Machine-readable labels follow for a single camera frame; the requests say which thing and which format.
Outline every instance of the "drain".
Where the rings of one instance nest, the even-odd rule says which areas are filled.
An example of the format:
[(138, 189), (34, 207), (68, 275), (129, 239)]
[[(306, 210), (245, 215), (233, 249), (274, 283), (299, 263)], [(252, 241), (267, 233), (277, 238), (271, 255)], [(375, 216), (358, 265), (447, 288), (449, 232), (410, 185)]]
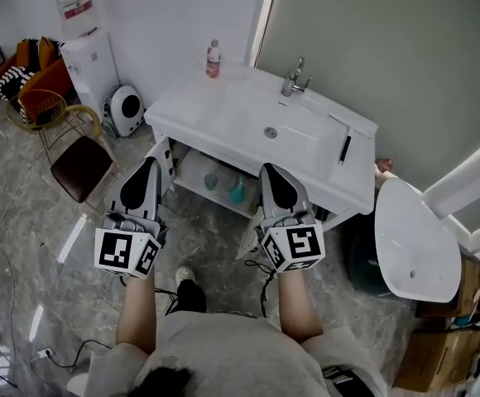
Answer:
[(272, 127), (264, 128), (264, 135), (268, 138), (275, 138), (276, 137), (276, 129)]

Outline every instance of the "electrical outlet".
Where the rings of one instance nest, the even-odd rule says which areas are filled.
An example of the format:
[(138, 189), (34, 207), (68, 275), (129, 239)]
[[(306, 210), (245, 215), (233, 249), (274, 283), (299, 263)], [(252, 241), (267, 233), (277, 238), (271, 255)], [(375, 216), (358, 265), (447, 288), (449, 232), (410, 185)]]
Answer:
[(54, 354), (55, 353), (52, 351), (52, 348), (50, 347), (38, 351), (38, 357), (40, 357), (40, 359), (45, 359), (46, 357), (52, 356)]

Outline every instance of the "chair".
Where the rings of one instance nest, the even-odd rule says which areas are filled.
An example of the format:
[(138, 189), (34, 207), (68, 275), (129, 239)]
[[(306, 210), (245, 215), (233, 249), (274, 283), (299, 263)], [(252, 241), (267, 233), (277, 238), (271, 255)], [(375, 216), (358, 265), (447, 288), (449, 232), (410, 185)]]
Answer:
[[(37, 41), (33, 40), (32, 43), (33, 43), (32, 44), (33, 48), (36, 48)], [(11, 69), (12, 69), (11, 71), (12, 74), (10, 75), (10, 77), (12, 76), (17, 77), (17, 70), (14, 71), (13, 70), (14, 67), (16, 69), (22, 69), (22, 66), (25, 66), (21, 64), (18, 65), (17, 58), (18, 56), (16, 53), (10, 59), (8, 59), (4, 64), (0, 66), (0, 81), (7, 72), (11, 71)], [(33, 69), (32, 72), (35, 74), (31, 78), (29, 78), (26, 82), (23, 81), (24, 84), (19, 89), (20, 90), (19, 94), (25, 93), (27, 90), (32, 90), (32, 89), (45, 89), (45, 90), (53, 91), (61, 96), (65, 96), (68, 92), (70, 92), (73, 89), (73, 83), (69, 76), (69, 72), (67, 71), (65, 62), (60, 57), (60, 55), (55, 55), (54, 61), (49, 63), (47, 66), (43, 66), (41, 68), (38, 65), (38, 69)]]
[[(96, 211), (86, 199), (112, 167), (117, 165), (109, 144), (102, 135), (97, 114), (92, 108), (81, 104), (66, 107), (65, 100), (60, 95), (47, 90), (26, 91), (21, 96), (21, 105), (30, 118), (46, 117), (51, 125), (55, 125), (59, 120), (67, 122), (70, 126), (67, 131), (59, 134), (50, 146), (45, 135), (40, 134), (50, 163), (50, 172), (75, 201), (85, 202)], [(84, 134), (76, 112), (86, 113), (91, 118), (95, 139)], [(69, 114), (74, 119), (75, 125), (67, 119)], [(53, 163), (49, 149), (71, 130), (75, 130), (80, 135), (79, 139)]]

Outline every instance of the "white sink vanity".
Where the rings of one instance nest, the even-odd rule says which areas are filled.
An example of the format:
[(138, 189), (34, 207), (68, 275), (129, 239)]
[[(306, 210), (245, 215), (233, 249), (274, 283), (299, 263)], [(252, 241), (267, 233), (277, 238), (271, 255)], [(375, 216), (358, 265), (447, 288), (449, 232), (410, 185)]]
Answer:
[[(290, 171), (310, 201), (328, 211), (319, 220), (325, 231), (370, 213), (377, 125), (308, 89), (285, 97), (282, 82), (235, 63), (222, 63), (217, 79), (208, 78), (203, 65), (182, 74), (145, 113), (156, 138), (147, 155), (161, 163), (162, 192), (178, 184), (252, 218), (259, 199), (256, 177), (264, 163), (273, 163)], [(190, 148), (175, 166), (169, 138)], [(230, 202), (225, 187), (238, 175), (231, 166), (246, 173), (239, 204)], [(218, 176), (213, 191), (205, 188), (208, 173)], [(239, 255), (251, 249), (251, 241), (244, 238)]]

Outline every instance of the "cardboard box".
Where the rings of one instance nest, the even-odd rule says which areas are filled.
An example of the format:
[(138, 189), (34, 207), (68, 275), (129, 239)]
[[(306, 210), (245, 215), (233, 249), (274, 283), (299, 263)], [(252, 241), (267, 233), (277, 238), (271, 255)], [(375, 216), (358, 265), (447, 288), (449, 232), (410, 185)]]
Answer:
[(472, 314), (473, 296), (480, 289), (480, 263), (463, 257), (463, 273), (458, 292), (449, 303), (419, 303), (417, 318), (461, 318)]
[(480, 328), (415, 331), (393, 386), (425, 393), (465, 381), (480, 352)]

